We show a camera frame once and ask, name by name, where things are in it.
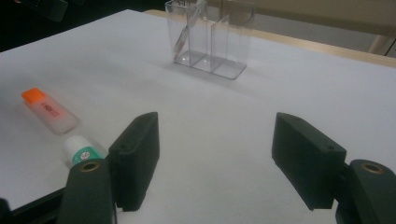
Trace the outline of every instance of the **white bottle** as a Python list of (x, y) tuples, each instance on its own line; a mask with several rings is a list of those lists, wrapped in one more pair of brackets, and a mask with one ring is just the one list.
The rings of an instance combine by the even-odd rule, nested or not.
[(25, 91), (21, 96), (29, 108), (55, 133), (66, 133), (77, 126), (77, 118), (39, 88)]
[(99, 151), (81, 135), (71, 136), (64, 141), (64, 155), (73, 165), (81, 161), (103, 158)]

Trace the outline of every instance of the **highlighter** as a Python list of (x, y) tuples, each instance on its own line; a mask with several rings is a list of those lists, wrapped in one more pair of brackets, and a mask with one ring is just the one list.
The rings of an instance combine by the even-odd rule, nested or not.
[(78, 125), (74, 115), (39, 88), (25, 91), (21, 97), (54, 133), (67, 133)]

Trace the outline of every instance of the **white table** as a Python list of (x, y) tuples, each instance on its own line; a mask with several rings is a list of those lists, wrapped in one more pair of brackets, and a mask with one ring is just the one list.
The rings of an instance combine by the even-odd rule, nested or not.
[[(119, 223), (335, 223), (310, 212), (271, 159), (276, 112), (396, 171), (396, 69), (252, 38), (237, 80), (171, 61), (166, 19), (123, 11), (0, 54), (0, 197), (12, 209), (64, 187), (64, 139), (109, 148), (158, 111), (161, 157), (137, 213)], [(54, 135), (22, 102), (39, 87), (79, 126)]]

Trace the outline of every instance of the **dark floor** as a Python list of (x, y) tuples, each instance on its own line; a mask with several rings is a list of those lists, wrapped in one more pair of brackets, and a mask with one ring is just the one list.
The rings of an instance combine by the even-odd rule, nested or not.
[(50, 21), (14, 0), (0, 0), (0, 52), (101, 19), (125, 9), (164, 9), (165, 0), (85, 0), (82, 6), (68, 2), (62, 21)]

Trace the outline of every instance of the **acrylic organizer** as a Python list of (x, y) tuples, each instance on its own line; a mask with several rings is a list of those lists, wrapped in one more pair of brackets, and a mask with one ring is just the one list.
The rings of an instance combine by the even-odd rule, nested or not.
[(237, 78), (247, 67), (252, 3), (173, 0), (165, 4), (174, 63)]

